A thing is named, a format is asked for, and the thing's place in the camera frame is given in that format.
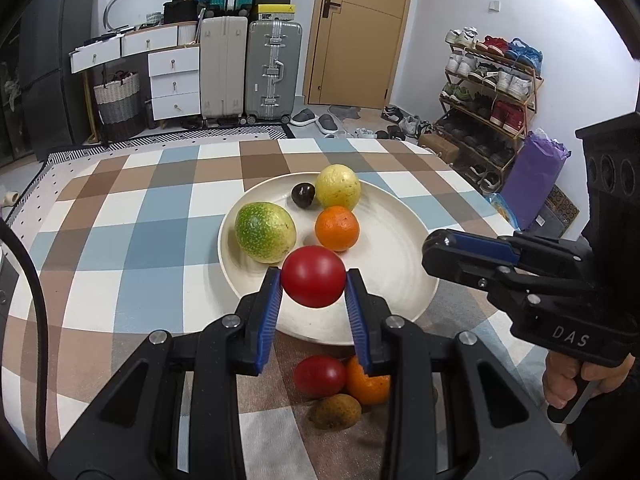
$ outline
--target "checkered tablecloth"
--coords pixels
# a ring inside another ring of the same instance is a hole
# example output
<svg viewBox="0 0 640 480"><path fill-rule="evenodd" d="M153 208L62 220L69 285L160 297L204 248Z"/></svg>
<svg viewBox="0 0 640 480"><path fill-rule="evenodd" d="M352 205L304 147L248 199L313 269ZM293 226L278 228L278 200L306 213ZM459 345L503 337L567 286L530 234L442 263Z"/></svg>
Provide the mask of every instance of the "checkered tablecloth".
<svg viewBox="0 0 640 480"><path fill-rule="evenodd" d="M225 139L152 148L61 164L40 184L68 181L56 191L48 214L40 211L39 230L28 244L50 324L50 450L151 331L196 332L235 310L238 299L218 261L218 230L225 213L259 182L345 164L360 179L397 196L429 230L449 227L489 236L513 232L455 171L409 143ZM17 232L20 222L18 216ZM440 282L417 322L440 335L473 330L529 393L542 400L545 351L515 340L509 319L485 294ZM21 274L5 333L2 396L9 422L31 450L35 348L33 305ZM306 420L309 402L295 391L291 373L297 362L316 353L346 357L353 349L323 347L277 333L264 374L238 378L249 478L377 477L386 406L366 410L348 430L315 430ZM188 426L190 384L187 381L183 396L183 430ZM444 428L441 418L439 428ZM186 433L181 435L178 462L185 468Z"/></svg>

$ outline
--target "wooden door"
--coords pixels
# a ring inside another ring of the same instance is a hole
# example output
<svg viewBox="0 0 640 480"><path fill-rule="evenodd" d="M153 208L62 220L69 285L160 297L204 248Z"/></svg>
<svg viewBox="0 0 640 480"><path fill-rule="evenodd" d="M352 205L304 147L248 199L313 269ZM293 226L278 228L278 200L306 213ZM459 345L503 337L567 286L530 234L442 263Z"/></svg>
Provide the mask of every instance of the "wooden door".
<svg viewBox="0 0 640 480"><path fill-rule="evenodd" d="M406 0L322 0L308 102L382 108Z"/></svg>

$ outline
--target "hand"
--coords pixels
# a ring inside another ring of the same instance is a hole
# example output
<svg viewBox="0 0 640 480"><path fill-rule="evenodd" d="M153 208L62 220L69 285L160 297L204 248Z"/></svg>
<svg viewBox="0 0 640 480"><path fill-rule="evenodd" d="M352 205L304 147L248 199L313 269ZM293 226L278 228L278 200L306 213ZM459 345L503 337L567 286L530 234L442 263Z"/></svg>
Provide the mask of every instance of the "hand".
<svg viewBox="0 0 640 480"><path fill-rule="evenodd" d="M564 408L578 392L574 381L578 372L585 381L601 381L591 397L612 392L625 381L635 360L636 358L629 354L625 361L616 368L583 363L580 370L579 362L576 359L549 351L546 355L546 371L542 375L545 399L555 408Z"/></svg>

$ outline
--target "gray slipper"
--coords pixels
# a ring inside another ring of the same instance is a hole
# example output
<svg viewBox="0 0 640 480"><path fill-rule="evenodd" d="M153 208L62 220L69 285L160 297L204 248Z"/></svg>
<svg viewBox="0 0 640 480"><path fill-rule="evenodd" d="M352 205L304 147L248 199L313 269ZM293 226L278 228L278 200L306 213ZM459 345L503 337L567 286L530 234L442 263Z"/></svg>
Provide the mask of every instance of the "gray slipper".
<svg viewBox="0 0 640 480"><path fill-rule="evenodd" d="M316 123L318 123L320 131L325 135L334 134L338 131L338 126L336 126L334 118L329 114L322 114L316 119Z"/></svg>
<svg viewBox="0 0 640 480"><path fill-rule="evenodd" d="M306 126L307 124L316 122L316 119L316 114L309 108L305 108L291 118L290 124L293 124L294 126Z"/></svg>

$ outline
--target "screw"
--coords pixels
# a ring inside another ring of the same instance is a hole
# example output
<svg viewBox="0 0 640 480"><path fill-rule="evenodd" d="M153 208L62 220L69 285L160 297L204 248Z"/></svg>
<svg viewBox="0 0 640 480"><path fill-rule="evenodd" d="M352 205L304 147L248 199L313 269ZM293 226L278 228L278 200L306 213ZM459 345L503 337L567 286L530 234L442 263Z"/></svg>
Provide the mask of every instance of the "screw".
<svg viewBox="0 0 640 480"><path fill-rule="evenodd" d="M159 345L166 341L166 332L164 330L154 330L149 334L149 341L153 345Z"/></svg>
<svg viewBox="0 0 640 480"><path fill-rule="evenodd" d="M463 345L475 345L478 342L478 336L473 332L460 332L458 339Z"/></svg>
<svg viewBox="0 0 640 480"><path fill-rule="evenodd" d="M222 326L225 328L235 328L240 325L240 316L236 316L236 314L227 314L222 318Z"/></svg>
<svg viewBox="0 0 640 480"><path fill-rule="evenodd" d="M404 319L400 316L389 316L385 319L385 323L389 328L402 328Z"/></svg>

